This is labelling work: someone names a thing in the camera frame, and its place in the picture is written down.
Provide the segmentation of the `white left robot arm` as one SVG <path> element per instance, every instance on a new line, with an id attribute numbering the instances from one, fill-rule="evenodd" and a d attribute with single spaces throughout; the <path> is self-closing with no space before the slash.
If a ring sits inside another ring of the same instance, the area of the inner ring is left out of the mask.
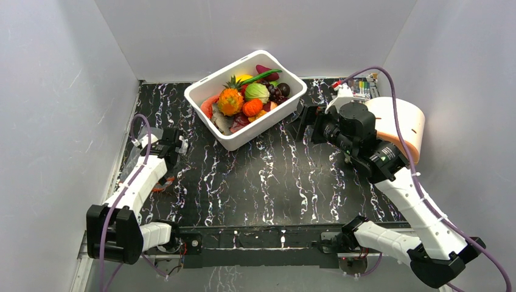
<path id="1" fill-rule="evenodd" d="M 166 128 L 161 137 L 140 139 L 141 152 L 121 187 L 103 204 L 86 212 L 86 250 L 93 259 L 134 264 L 141 254 L 160 247 L 177 252 L 182 244 L 178 224 L 158 220 L 140 224 L 137 215 L 153 192 L 171 185 L 171 170 L 189 145 L 181 130 Z"/>

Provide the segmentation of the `clear zip top bag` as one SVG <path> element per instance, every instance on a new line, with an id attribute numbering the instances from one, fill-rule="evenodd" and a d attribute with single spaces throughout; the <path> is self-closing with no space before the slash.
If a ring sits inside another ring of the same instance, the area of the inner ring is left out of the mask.
<path id="1" fill-rule="evenodd" d="M 122 188 L 123 183 L 128 182 L 132 177 L 132 171 L 138 169 L 139 160 L 144 160 L 148 139 L 151 139 L 151 150 L 149 158 L 159 158 L 165 162 L 166 172 L 161 175 L 152 188 L 152 192 L 162 192 L 168 188 L 175 180 L 173 169 L 189 149 L 187 138 L 184 132 L 177 128 L 154 128 L 150 131 L 143 128 L 133 144 L 128 161 L 120 173 L 118 187 Z"/>

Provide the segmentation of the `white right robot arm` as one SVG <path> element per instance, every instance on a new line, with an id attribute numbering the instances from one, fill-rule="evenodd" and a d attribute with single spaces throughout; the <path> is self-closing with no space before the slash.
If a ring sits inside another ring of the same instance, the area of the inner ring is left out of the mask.
<path id="1" fill-rule="evenodd" d="M 446 216 L 413 182 L 405 155 L 394 143 L 377 136 L 375 122 L 374 114 L 362 103 L 347 103 L 341 108 L 306 105 L 288 129 L 299 141 L 311 126 L 314 144 L 339 148 L 346 162 L 398 208 L 415 235 L 401 234 L 357 216 L 339 233 L 321 234 L 313 246 L 323 253 L 373 249 L 409 266 L 427 286 L 440 288 L 477 258 L 485 244 L 478 237 L 464 238 L 445 224 Z"/>

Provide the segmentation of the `orange toy pineapple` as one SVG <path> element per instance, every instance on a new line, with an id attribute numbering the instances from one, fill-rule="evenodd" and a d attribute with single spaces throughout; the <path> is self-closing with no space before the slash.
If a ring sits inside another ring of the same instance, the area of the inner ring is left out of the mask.
<path id="1" fill-rule="evenodd" d="M 243 82 L 232 76 L 224 85 L 224 90 L 220 93 L 217 101 L 219 111 L 224 116 L 234 116 L 242 111 L 244 97 L 242 96 Z"/>

